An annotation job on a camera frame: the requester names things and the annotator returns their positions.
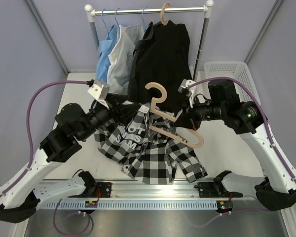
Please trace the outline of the black white checkered shirt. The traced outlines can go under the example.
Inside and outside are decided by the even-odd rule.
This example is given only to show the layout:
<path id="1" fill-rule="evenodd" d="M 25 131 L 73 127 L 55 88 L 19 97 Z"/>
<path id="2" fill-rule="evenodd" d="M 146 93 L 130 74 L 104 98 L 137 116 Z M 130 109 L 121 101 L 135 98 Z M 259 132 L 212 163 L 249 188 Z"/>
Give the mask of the black white checkered shirt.
<path id="1" fill-rule="evenodd" d="M 150 129 L 150 125 L 175 133 L 164 118 L 142 105 L 126 125 L 113 120 L 94 134 L 98 151 L 121 165 L 129 177 L 145 184 L 171 185 L 177 168 L 191 183 L 206 177 L 207 171 L 194 149 Z"/>

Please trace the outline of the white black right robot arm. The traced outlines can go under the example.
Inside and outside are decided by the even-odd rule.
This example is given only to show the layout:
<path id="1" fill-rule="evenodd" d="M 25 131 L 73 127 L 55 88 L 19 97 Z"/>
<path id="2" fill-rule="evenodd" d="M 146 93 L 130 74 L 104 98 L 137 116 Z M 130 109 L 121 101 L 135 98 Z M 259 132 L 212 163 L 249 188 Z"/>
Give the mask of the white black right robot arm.
<path id="1" fill-rule="evenodd" d="M 189 97 L 175 127 L 197 130 L 202 121 L 222 120 L 251 148 L 263 176 L 250 177 L 226 170 L 213 179 L 214 192 L 224 198 L 233 193 L 256 198 L 270 211 L 296 203 L 296 169 L 276 142 L 259 102 L 240 82 L 229 77 L 205 80 L 210 98 L 199 102 L 193 89 L 199 85 L 183 80 L 179 92 Z"/>

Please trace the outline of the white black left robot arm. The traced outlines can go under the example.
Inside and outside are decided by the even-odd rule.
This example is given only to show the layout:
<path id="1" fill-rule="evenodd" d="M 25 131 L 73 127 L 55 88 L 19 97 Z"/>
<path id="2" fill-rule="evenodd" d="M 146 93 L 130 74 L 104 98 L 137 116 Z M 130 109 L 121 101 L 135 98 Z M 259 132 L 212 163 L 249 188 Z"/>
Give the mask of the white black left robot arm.
<path id="1" fill-rule="evenodd" d="M 0 221 L 20 223 L 48 203 L 94 195 L 96 181 L 88 171 L 53 185 L 41 186 L 40 182 L 81 150 L 80 141 L 86 141 L 109 121 L 126 124 L 140 108 L 140 104 L 125 102 L 123 96 L 110 96 L 107 104 L 97 103 L 87 113 L 77 103 L 69 103 L 61 109 L 55 117 L 56 128 L 40 143 L 32 165 L 25 165 L 19 171 L 25 176 L 10 190 L 7 188 L 17 181 L 18 175 L 0 186 Z"/>

